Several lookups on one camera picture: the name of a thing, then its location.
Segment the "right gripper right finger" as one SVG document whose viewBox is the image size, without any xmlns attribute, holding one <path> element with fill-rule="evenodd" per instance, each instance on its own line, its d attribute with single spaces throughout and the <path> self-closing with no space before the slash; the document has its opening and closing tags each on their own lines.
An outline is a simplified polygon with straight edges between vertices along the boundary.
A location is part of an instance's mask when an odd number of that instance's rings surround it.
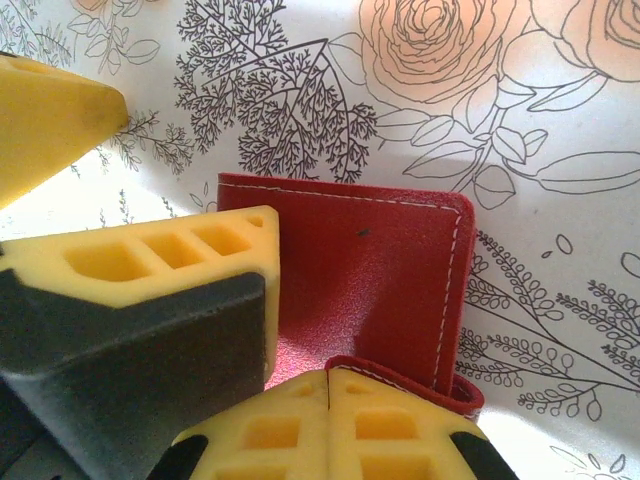
<svg viewBox="0 0 640 480">
<path fill-rule="evenodd" d="M 347 369 L 328 372 L 331 479 L 515 479 L 479 427 Z"/>
</svg>

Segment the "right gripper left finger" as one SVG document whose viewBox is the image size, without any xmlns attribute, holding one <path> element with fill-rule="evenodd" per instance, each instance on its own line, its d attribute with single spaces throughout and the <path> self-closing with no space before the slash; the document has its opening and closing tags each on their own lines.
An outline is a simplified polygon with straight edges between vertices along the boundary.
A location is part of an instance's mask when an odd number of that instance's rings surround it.
<svg viewBox="0 0 640 480">
<path fill-rule="evenodd" d="M 306 372 L 181 432 L 156 479 L 326 479 L 328 376 Z"/>
</svg>

